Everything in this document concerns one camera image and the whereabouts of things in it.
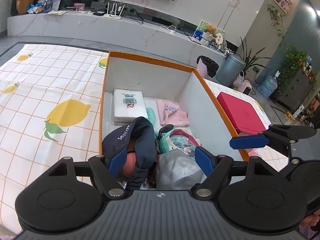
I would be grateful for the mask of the person's right hand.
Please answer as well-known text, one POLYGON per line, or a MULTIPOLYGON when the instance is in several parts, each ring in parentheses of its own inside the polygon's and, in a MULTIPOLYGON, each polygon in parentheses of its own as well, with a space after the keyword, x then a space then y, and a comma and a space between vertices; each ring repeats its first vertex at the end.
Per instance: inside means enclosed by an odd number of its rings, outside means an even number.
POLYGON ((301 221, 300 226, 308 228, 308 227, 315 226, 318 222, 319 222, 319 213, 315 212, 307 216, 306 218, 304 218, 301 221))

